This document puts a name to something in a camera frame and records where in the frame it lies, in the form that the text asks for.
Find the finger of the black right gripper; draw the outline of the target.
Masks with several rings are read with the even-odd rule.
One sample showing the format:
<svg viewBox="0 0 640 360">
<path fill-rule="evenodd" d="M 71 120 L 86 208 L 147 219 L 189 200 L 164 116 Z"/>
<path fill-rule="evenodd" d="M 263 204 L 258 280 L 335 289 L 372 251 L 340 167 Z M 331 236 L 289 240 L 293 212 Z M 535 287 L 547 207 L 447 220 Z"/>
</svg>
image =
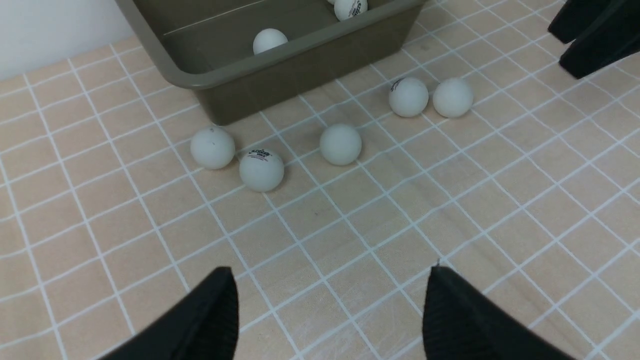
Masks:
<svg viewBox="0 0 640 360">
<path fill-rule="evenodd" d="M 591 25 L 590 30 L 604 31 L 611 43 L 585 44 L 576 39 L 569 43 L 558 64 L 579 80 L 639 51 L 640 2 L 615 0 L 615 4 Z"/>
<path fill-rule="evenodd" d="M 552 19 L 548 32 L 563 44 L 580 40 L 584 44 L 612 43 L 603 30 L 590 30 L 615 0 L 567 0 Z"/>
</svg>

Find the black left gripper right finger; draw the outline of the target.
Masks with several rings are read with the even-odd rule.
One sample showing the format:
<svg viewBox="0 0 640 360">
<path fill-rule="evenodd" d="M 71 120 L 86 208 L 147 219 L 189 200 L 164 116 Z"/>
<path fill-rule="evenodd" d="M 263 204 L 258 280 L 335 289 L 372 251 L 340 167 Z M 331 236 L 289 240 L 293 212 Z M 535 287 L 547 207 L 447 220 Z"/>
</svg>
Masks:
<svg viewBox="0 0 640 360">
<path fill-rule="evenodd" d="M 569 360 L 453 269 L 430 269 L 423 306 L 428 360 Z"/>
</svg>

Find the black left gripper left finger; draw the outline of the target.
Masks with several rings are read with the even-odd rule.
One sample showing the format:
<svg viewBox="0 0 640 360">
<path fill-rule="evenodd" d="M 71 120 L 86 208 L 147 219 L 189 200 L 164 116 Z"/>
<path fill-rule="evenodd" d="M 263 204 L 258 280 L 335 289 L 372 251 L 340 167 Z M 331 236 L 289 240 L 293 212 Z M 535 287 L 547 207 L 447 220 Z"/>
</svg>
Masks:
<svg viewBox="0 0 640 360">
<path fill-rule="evenodd" d="M 220 266 L 103 360 L 232 360 L 240 332 L 233 271 Z"/>
</svg>

